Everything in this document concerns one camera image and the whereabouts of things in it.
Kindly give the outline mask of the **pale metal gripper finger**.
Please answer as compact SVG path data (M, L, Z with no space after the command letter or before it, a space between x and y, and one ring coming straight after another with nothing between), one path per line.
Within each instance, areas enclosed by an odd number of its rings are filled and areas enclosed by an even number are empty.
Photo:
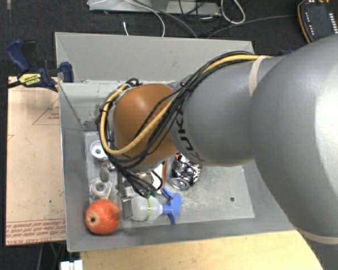
M131 201L131 197L121 198L122 215L124 219L131 218L133 215Z
M115 166L108 162L103 161L100 164L100 179L102 182L108 182L110 179L110 174L115 171Z

